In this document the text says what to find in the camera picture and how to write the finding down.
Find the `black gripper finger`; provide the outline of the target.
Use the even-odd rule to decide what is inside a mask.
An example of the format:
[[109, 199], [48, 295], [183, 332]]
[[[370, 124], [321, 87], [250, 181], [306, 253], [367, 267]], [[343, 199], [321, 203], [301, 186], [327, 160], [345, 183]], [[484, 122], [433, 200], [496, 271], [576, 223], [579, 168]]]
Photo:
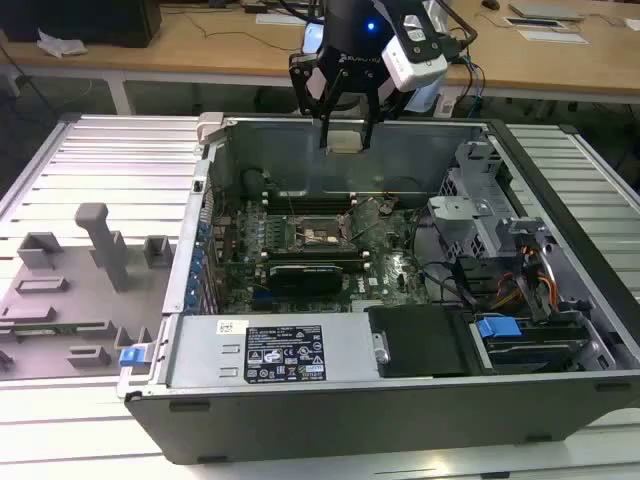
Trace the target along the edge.
[[361, 144], [363, 149], [369, 149], [374, 126], [384, 120], [394, 118], [400, 105], [400, 92], [397, 90], [391, 76], [385, 80], [373, 78], [364, 90], [366, 98], [366, 113], [361, 130]]
[[347, 54], [337, 49], [321, 49], [316, 54], [289, 56], [289, 75], [303, 115], [319, 119], [319, 147], [327, 147], [331, 114], [345, 92]]

